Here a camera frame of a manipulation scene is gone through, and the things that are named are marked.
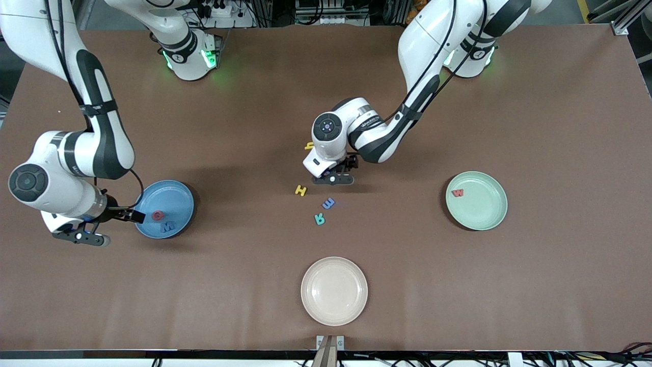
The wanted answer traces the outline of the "blue plate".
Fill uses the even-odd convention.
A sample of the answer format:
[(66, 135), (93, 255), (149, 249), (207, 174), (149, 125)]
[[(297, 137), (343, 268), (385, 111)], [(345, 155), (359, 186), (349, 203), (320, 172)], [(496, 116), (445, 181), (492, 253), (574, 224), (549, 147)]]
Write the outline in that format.
[[(157, 181), (138, 197), (135, 209), (145, 214), (142, 224), (135, 224), (137, 230), (149, 239), (172, 239), (180, 235), (193, 220), (195, 200), (188, 186), (176, 180)], [(151, 213), (163, 211), (165, 218), (153, 221)], [(168, 233), (160, 232), (160, 224), (165, 221), (175, 221), (176, 230)]]

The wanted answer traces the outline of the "cream plate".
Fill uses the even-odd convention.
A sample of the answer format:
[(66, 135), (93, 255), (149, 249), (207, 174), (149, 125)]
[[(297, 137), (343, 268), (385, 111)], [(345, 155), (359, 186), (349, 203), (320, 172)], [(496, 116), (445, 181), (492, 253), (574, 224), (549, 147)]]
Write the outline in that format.
[(310, 265), (301, 281), (301, 302), (312, 319), (328, 327), (354, 322), (364, 311), (369, 286), (362, 269), (340, 256)]

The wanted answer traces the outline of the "green plate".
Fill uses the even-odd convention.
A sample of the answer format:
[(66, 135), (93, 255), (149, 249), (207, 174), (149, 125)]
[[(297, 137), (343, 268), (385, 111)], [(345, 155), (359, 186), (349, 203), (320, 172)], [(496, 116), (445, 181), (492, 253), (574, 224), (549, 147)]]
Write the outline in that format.
[[(464, 190), (463, 197), (450, 191)], [(467, 171), (453, 177), (445, 193), (445, 202), (452, 218), (463, 227), (475, 231), (491, 230), (507, 216), (507, 193), (493, 177), (478, 171)]]

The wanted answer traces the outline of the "brown table cover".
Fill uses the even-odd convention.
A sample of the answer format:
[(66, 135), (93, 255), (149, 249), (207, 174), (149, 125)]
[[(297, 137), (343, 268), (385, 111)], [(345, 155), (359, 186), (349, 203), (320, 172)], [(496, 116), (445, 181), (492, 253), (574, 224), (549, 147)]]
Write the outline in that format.
[[(627, 38), (520, 26), (480, 76), (448, 83), (388, 161), (361, 162), (351, 186), (313, 185), (302, 162), (318, 114), (364, 97), (386, 116), (403, 100), (400, 35), (234, 30), (219, 70), (184, 82), (146, 31), (83, 32), (135, 171), (198, 197), (179, 237), (110, 221), (105, 248), (54, 239), (9, 193), (42, 133), (84, 125), (68, 85), (26, 67), (0, 128), (0, 349), (308, 349), (324, 334), (349, 349), (652, 342), (652, 99)], [(491, 230), (447, 209), (450, 180), (471, 170), (507, 193)], [(369, 286), (342, 327), (312, 319), (300, 295), (328, 256)]]

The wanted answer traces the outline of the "black table edge rail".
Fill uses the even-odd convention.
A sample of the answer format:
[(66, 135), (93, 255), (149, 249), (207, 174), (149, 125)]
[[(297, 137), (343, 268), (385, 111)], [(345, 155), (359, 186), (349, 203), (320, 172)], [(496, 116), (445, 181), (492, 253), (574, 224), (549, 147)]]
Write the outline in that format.
[[(59, 349), (59, 350), (16, 350), (0, 351), (0, 359), (75, 359), (75, 358), (158, 358), (158, 359), (262, 359), (262, 360), (307, 360), (316, 355), (312, 350), (218, 350), (218, 349), (178, 349), (178, 350), (145, 350), (145, 349)], [(415, 357), (454, 360), (489, 360), (506, 361), (506, 351), (340, 351), (338, 356), (344, 359), (354, 359), (356, 355), (370, 357)]]

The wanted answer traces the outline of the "aluminium frame post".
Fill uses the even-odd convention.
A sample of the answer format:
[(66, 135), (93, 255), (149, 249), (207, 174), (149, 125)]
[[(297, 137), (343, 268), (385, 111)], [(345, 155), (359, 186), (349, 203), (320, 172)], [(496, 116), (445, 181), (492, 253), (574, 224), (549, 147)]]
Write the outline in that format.
[(610, 23), (614, 36), (628, 35), (628, 27), (641, 16), (652, 24), (652, 0), (627, 0), (626, 3), (630, 6)]

